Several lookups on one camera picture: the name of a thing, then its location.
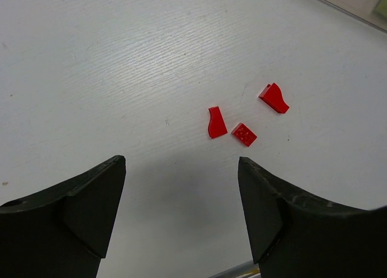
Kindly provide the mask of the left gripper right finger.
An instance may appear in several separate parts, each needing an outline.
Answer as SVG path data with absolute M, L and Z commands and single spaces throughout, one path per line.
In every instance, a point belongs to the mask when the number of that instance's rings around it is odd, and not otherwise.
M 262 277 L 385 277 L 386 208 L 314 195 L 250 158 L 238 184 L 253 262 Z

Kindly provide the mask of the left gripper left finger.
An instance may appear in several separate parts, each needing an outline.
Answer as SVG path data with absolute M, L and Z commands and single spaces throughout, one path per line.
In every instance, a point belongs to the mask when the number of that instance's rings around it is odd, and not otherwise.
M 126 175 L 121 155 L 1 205 L 1 277 L 96 277 Z

